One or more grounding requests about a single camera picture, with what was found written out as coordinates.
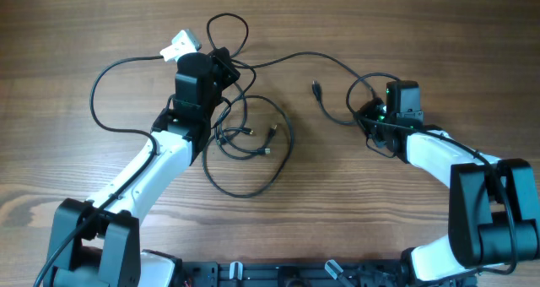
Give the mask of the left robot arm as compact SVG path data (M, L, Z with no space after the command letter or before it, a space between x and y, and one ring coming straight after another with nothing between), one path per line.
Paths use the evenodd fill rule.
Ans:
M177 60L175 93L148 142L106 187L57 208L37 286L168 286L181 266L140 247L140 225L162 192L203 151L222 92L240 73L222 47Z

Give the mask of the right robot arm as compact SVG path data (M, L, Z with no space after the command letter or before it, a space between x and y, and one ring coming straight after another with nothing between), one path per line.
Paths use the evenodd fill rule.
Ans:
M391 81L352 112L369 149L388 149L449 189L448 232L402 255L402 281L427 286L476 273L512 273L539 258L539 198L523 159L483 154L435 125L424 124L419 85Z

